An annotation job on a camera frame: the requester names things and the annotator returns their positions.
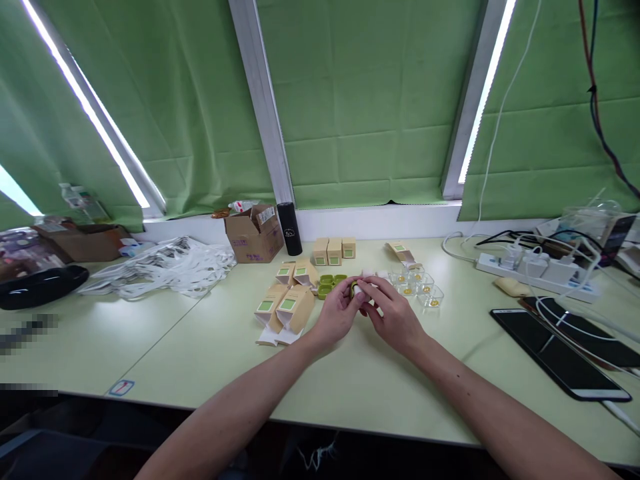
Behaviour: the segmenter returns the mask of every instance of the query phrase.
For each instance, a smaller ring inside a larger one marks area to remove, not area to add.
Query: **green curtain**
[[[0,191],[0,231],[25,227],[32,223],[32,216]]]
[[[298,208],[442,201],[480,0],[258,0]]]
[[[273,188],[227,0],[41,0],[167,201],[210,213]]]
[[[20,0],[0,2],[0,164],[44,214],[69,214],[58,187],[68,182],[88,188],[114,221],[141,229],[129,186]]]
[[[536,0],[516,4],[469,174],[460,220],[478,217],[497,112],[524,52]],[[589,36],[593,2],[586,1]],[[594,54],[605,138],[640,188],[640,3],[600,2]],[[531,48],[505,104],[482,204],[482,218],[556,217],[606,187],[605,197],[640,209],[596,136],[578,5],[544,1]]]

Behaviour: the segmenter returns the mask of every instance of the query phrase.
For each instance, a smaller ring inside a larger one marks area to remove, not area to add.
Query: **hand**
[[[358,286],[375,302],[374,305],[362,304],[361,310],[368,314],[373,328],[389,346],[410,360],[415,358],[416,353],[424,350],[429,336],[406,297],[396,292],[388,281],[378,277],[358,280]],[[378,313],[378,307],[383,312],[382,316]]]
[[[350,277],[342,280],[327,295],[318,321],[308,333],[322,350],[332,346],[351,329],[353,318],[365,300],[364,293],[359,293],[351,299],[351,284],[361,278]]]

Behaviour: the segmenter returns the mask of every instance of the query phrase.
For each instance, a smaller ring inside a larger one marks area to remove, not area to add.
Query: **desk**
[[[34,309],[0,310],[2,333],[34,313],[58,314],[56,326],[0,357],[0,383],[104,395],[197,302],[163,290],[142,301],[72,294]]]
[[[456,249],[456,242],[451,248]],[[356,275],[398,266],[384,241],[358,241],[357,258],[322,273]],[[640,439],[598,403],[573,400],[531,360],[489,316],[489,310],[517,308],[491,282],[495,276],[454,259],[439,239],[407,240],[414,256],[445,293],[440,309],[423,312],[412,300],[425,330],[470,368],[562,430],[602,461],[640,465]],[[311,244],[303,256],[310,256]],[[278,349],[257,346],[262,327],[254,308],[289,260],[281,251],[266,265],[238,265],[154,348],[127,372],[135,386],[126,400],[196,408],[228,382],[269,358]],[[630,294],[599,280],[604,296],[594,308],[623,327],[640,331],[638,304]],[[178,295],[172,298],[178,301]],[[322,301],[316,300],[309,327]],[[640,382],[610,373],[634,396],[622,405],[640,423]],[[434,387],[395,354],[374,332],[370,320],[356,316],[335,351],[316,361],[276,408],[272,419],[338,429],[370,431],[416,439],[477,445],[478,442]]]

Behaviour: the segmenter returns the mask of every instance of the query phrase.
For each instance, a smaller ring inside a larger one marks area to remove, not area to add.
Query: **black water bottle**
[[[298,231],[298,222],[295,219],[293,202],[278,203],[278,217],[280,217],[282,234],[285,236],[287,253],[292,257],[300,255],[302,243],[300,243],[300,232]]]

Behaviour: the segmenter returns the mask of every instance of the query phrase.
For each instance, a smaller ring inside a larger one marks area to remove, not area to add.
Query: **black phone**
[[[578,355],[527,310],[491,310],[491,316],[571,397],[582,401],[631,401],[630,394]]]
[[[544,316],[555,325],[555,328],[560,330],[576,343],[582,345],[584,348],[586,348],[586,350],[592,352],[592,354],[602,358],[602,360],[606,360],[609,363],[612,363],[620,368],[640,367],[640,354],[638,354],[638,352],[630,349],[624,343],[616,340],[610,334],[598,328],[585,318],[567,312],[564,308],[558,305],[554,299],[545,298],[541,300],[541,303],[544,303],[544,305],[549,308],[549,310],[551,310],[556,316],[562,318],[562,322],[554,321],[557,320],[556,317],[548,312],[543,306],[540,306],[540,309],[538,309],[536,306],[537,300],[535,297],[523,298],[522,302],[524,302],[527,308],[530,308],[536,315],[539,315],[538,310],[542,309]],[[597,337],[611,340],[594,338],[590,335],[586,335],[585,333],[580,332],[579,330],[576,330],[575,328],[572,328],[571,325],[579,328],[584,332],[590,333],[591,335],[596,335]]]

